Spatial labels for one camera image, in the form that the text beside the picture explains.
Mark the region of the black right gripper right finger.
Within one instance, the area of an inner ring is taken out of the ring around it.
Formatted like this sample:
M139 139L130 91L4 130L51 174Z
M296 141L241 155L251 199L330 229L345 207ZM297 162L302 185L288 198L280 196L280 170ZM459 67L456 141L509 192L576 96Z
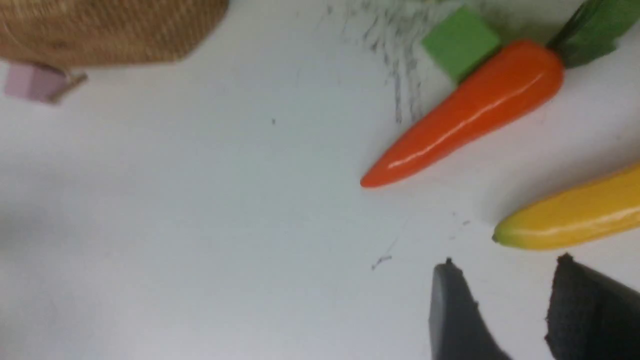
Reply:
M637 360L640 294L560 256L551 283L545 340L556 360Z

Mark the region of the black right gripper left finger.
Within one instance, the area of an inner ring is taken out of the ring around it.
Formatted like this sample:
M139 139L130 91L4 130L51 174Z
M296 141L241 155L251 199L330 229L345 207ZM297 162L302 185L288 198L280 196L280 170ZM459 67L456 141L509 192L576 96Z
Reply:
M433 269L429 311L433 360L509 360L483 320L462 269L451 258Z

